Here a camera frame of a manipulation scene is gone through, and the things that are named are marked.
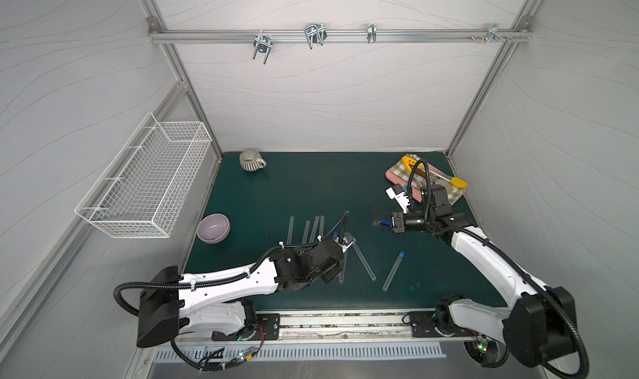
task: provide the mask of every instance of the lavender bowl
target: lavender bowl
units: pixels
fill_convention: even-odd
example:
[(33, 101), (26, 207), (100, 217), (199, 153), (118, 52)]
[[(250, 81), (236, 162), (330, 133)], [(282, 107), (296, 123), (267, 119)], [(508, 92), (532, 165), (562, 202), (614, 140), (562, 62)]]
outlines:
[(231, 223), (224, 214), (205, 216), (197, 225), (197, 237), (207, 244), (216, 244), (226, 239), (231, 231)]

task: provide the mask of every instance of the wall-mounted basket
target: wall-mounted basket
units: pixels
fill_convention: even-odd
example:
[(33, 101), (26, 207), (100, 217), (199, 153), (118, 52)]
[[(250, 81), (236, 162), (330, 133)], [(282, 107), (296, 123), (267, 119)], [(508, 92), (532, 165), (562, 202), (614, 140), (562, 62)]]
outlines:
[(202, 122), (148, 113), (76, 213), (112, 238), (168, 238), (210, 144)]

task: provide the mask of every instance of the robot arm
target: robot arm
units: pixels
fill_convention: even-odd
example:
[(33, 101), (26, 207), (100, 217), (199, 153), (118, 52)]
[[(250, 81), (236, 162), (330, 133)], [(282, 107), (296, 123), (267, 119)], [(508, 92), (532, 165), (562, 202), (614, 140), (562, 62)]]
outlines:
[[(180, 289), (145, 289), (140, 294), (137, 346), (156, 346), (179, 334), (200, 330), (245, 338), (258, 325), (256, 311), (246, 297), (301, 290), (319, 278), (330, 282), (343, 269), (344, 252), (354, 242), (345, 232), (339, 241), (325, 239), (312, 247), (282, 247), (273, 250), (254, 270), (254, 264), (249, 264), (178, 275), (177, 266), (164, 268), (152, 282), (176, 284)], [(212, 280), (222, 284), (198, 286)]]
[(395, 233), (422, 231), (440, 237), (466, 257), (507, 303), (507, 307), (498, 308), (461, 295), (446, 297), (435, 311), (437, 329), (443, 335), (451, 335), (461, 328), (472, 329), (505, 344), (515, 358), (528, 367), (544, 364), (548, 368), (547, 361), (579, 351), (583, 368), (579, 370), (583, 376), (579, 377), (585, 377), (587, 357), (576, 332), (576, 312), (570, 293), (563, 287), (551, 288), (531, 276), (494, 246), (471, 218), (462, 213), (453, 214), (442, 186), (423, 188), (422, 202), (426, 200), (430, 201), (430, 205), (423, 206), (427, 216), (424, 211), (394, 212), (374, 225)]

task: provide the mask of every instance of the green mat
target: green mat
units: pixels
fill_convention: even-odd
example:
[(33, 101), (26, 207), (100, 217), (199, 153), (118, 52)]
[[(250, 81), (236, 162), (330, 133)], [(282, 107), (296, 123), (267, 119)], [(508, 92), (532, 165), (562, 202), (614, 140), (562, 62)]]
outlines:
[[(401, 211), (385, 190), (385, 172), (403, 153), (263, 153), (268, 165), (242, 170), (239, 153), (225, 153), (204, 216), (223, 213), (231, 232), (217, 245), (196, 239), (186, 272), (204, 273), (250, 264), (269, 247), (286, 241), (295, 216), (293, 242), (301, 242), (306, 220), (325, 215), (328, 231), (344, 210), (347, 230), (357, 239), (377, 280), (372, 281), (354, 250), (348, 251), (344, 283), (318, 280), (302, 291), (252, 296), (269, 309), (350, 309), (434, 307), (444, 296), (461, 294), (476, 302), (505, 306), (497, 290), (463, 256), (428, 234), (394, 234), (371, 222)], [(420, 153), (452, 174), (443, 153)], [(462, 197), (455, 212), (471, 214)], [(388, 288), (388, 272), (400, 251), (406, 255)]]

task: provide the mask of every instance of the checkered cloth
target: checkered cloth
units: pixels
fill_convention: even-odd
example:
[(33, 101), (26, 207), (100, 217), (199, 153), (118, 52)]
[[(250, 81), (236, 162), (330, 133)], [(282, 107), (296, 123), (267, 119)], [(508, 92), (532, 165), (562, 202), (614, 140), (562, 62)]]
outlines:
[[(410, 157), (411, 159), (415, 159), (416, 161), (419, 161), (419, 156), (416, 155), (416, 154), (408, 153), (408, 154), (406, 154), (406, 156)], [(432, 183), (437, 183), (438, 185), (444, 186), (446, 188), (446, 190), (448, 191), (448, 201), (449, 201), (449, 203), (451, 203), (451, 205), (455, 204), (455, 202), (457, 200), (459, 200), (459, 198), (461, 196), (464, 195), (464, 191), (466, 191), (466, 189), (460, 189), (457, 186), (452, 185), (447, 180), (438, 177), (436, 171), (439, 171), (439, 170), (437, 168), (431, 166), (430, 170), (431, 170), (431, 182)], [(410, 172), (408, 172), (408, 169), (406, 169), (406, 167), (404, 167), (404, 164), (402, 164), (401, 160), (399, 160), (394, 166), (392, 166), (389, 169), (389, 171), (392, 172), (393, 174), (399, 176), (405, 182), (408, 182), (408, 176), (410, 175)], [(413, 175), (412, 186), (414, 188), (416, 188), (416, 189), (419, 189), (422, 186), (426, 186), (426, 179), (422, 178), (419, 175)]]

